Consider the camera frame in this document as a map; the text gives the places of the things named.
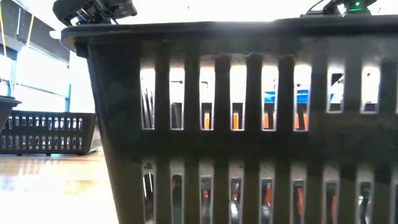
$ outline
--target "orange object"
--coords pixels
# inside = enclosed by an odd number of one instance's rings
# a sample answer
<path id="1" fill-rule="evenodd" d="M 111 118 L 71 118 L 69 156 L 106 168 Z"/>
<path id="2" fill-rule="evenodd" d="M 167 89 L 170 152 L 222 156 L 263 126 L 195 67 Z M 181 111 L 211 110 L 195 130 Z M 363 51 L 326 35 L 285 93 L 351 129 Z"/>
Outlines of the orange object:
<path id="1" fill-rule="evenodd" d="M 307 114 L 303 114 L 304 117 L 304 129 L 308 131 L 308 116 Z"/>
<path id="2" fill-rule="evenodd" d="M 233 113 L 233 130 L 239 129 L 239 114 Z"/>
<path id="3" fill-rule="evenodd" d="M 263 128 L 264 128 L 264 129 L 268 129 L 268 128 L 269 128 L 269 121 L 268 121 L 268 114 L 267 114 L 267 112 L 264 114 L 264 124 L 263 124 Z"/>
<path id="4" fill-rule="evenodd" d="M 267 186 L 267 193 L 264 199 L 264 205 L 271 207 L 271 199 L 272 199 L 272 188 L 270 185 Z"/>
<path id="5" fill-rule="evenodd" d="M 298 214 L 303 215 L 303 189 L 297 189 L 297 208 Z"/>
<path id="6" fill-rule="evenodd" d="M 331 218 L 333 219 L 333 221 L 336 219 L 336 201 L 336 196 L 333 196 L 333 199 L 331 201 Z"/>
<path id="7" fill-rule="evenodd" d="M 210 130 L 210 114 L 205 113 L 205 130 Z"/>
<path id="8" fill-rule="evenodd" d="M 300 129 L 299 116 L 297 114 L 294 115 L 294 129 Z"/>
<path id="9" fill-rule="evenodd" d="M 207 192 L 207 190 L 203 190 L 203 197 L 204 198 L 208 198 L 209 197 L 209 193 Z"/>

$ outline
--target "wooden floor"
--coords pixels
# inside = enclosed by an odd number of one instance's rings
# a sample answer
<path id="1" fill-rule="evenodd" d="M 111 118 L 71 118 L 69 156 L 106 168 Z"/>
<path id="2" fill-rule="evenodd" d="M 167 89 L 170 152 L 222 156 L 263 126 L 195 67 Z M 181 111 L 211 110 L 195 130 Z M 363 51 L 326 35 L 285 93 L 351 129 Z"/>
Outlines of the wooden floor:
<path id="1" fill-rule="evenodd" d="M 103 152 L 1 155 L 0 223 L 118 223 Z"/>

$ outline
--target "blue object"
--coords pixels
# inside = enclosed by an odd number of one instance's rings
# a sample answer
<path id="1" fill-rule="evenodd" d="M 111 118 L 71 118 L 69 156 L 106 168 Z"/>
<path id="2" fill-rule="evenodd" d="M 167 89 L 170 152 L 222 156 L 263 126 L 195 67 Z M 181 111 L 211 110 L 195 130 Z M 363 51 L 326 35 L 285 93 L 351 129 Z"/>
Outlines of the blue object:
<path id="1" fill-rule="evenodd" d="M 308 90 L 297 90 L 297 103 L 308 103 Z M 275 91 L 266 91 L 264 94 L 265 103 L 275 103 Z"/>

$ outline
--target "black plastic basket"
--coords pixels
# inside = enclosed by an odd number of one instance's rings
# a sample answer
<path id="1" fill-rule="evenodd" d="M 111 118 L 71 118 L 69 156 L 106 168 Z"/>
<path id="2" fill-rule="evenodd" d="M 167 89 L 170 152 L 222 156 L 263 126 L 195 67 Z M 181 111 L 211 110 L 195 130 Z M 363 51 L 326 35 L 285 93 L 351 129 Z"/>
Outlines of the black plastic basket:
<path id="1" fill-rule="evenodd" d="M 237 223 L 232 217 L 234 200 L 241 205 L 241 223 L 259 223 L 261 195 L 271 192 L 261 192 L 265 185 L 273 188 L 272 200 L 267 201 L 272 204 L 270 223 L 291 223 L 295 214 L 307 224 L 358 223 L 358 217 L 363 223 L 364 213 L 372 223 L 398 221 L 394 217 L 398 181 L 393 168 L 398 159 L 397 16 L 81 26 L 63 30 L 62 42 L 88 61 L 120 223 L 145 223 L 143 204 L 151 200 L 147 191 L 150 183 L 152 192 L 152 175 L 156 222 L 169 224 L 176 219 L 170 206 L 174 204 L 170 172 L 176 157 L 184 161 L 179 170 L 184 223 Z M 200 128 L 202 60 L 211 60 L 215 67 L 212 131 Z M 244 131 L 230 128 L 229 70 L 235 61 L 247 67 Z M 381 70 L 377 113 L 360 110 L 361 74 L 368 61 Z M 279 69 L 275 131 L 261 128 L 264 62 L 275 63 Z M 345 66 L 340 113 L 327 112 L 328 65 L 333 62 Z M 293 129 L 294 68 L 299 63 L 312 66 L 308 131 Z M 147 66 L 155 69 L 154 129 L 143 129 L 141 121 L 140 71 Z M 169 72 L 174 66 L 185 70 L 184 127 L 177 131 L 170 129 Z M 203 159 L 212 165 L 203 167 Z M 231 171 L 233 159 L 242 162 L 237 166 L 239 175 Z M 297 173 L 293 162 L 303 164 L 304 171 Z M 364 175 L 370 183 L 364 184 L 368 194 L 359 187 L 363 164 L 370 166 L 369 175 Z M 327 167 L 335 169 L 336 175 L 327 172 Z M 143 175 L 147 187 L 142 186 Z M 335 189 L 326 191 L 325 181 L 332 176 L 338 184 L 328 184 Z M 211 191 L 201 192 L 204 177 L 209 177 Z M 238 180 L 236 188 L 229 184 L 235 177 L 241 178 L 243 187 Z M 296 179 L 304 180 L 303 187 L 294 187 Z M 231 195 L 233 187 L 241 191 L 241 197 Z M 331 192 L 337 192 L 334 217 Z M 362 195 L 362 204 L 369 193 L 368 209 L 358 206 L 358 196 Z M 293 212 L 294 197 L 301 198 L 303 206 Z M 202 216 L 205 200 L 212 205 Z"/>
<path id="2" fill-rule="evenodd" d="M 16 101 L 14 97 L 0 96 L 0 133 L 11 110 L 20 103 L 21 102 Z"/>
<path id="3" fill-rule="evenodd" d="M 0 134 L 0 154 L 79 154 L 101 147 L 95 114 L 15 111 Z"/>

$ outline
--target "white wall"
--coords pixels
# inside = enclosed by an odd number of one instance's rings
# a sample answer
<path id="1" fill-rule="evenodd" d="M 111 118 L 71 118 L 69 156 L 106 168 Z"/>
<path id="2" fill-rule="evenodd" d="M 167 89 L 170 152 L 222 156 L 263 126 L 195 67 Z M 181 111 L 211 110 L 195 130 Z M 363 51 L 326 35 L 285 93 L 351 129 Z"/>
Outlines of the white wall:
<path id="1" fill-rule="evenodd" d="M 86 59 L 71 53 L 69 72 L 72 80 L 70 112 L 94 113 L 95 104 Z"/>

